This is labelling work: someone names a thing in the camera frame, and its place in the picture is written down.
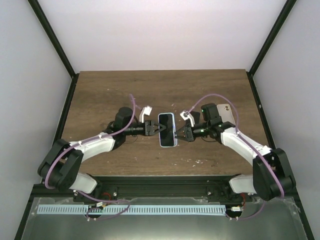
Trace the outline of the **beige phone case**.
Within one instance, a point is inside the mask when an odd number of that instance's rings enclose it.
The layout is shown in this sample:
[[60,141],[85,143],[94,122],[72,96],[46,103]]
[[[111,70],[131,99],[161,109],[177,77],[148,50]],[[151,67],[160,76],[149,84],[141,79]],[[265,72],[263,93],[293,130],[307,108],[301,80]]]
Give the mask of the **beige phone case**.
[[229,104],[218,104],[216,107],[223,123],[229,122],[233,125],[236,124]]

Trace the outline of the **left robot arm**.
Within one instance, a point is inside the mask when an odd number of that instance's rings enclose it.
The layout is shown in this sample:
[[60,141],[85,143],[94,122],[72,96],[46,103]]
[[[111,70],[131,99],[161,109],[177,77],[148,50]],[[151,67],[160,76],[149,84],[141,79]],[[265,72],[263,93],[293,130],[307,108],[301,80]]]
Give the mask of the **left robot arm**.
[[145,120],[152,108],[144,107],[136,117],[133,109],[122,107],[114,121],[100,134],[80,141],[67,142],[58,139],[38,167],[37,173],[48,189],[58,191],[73,190],[84,193],[91,202],[102,196],[98,180],[87,173],[80,172],[81,164],[99,154],[118,149],[127,136],[154,136],[168,129],[168,125]]

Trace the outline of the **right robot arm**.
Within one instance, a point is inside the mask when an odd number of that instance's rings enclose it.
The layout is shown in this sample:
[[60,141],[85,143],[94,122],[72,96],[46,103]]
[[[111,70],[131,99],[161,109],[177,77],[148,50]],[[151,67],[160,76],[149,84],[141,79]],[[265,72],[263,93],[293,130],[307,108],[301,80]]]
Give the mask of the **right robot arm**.
[[176,137],[186,142],[210,137],[235,151],[252,166],[251,175],[238,174],[222,188],[223,198],[229,202],[240,194],[256,194],[265,201],[283,197],[296,187],[287,154],[281,148],[262,145],[236,129],[229,104],[208,103],[201,111],[182,111],[185,125],[176,130]]

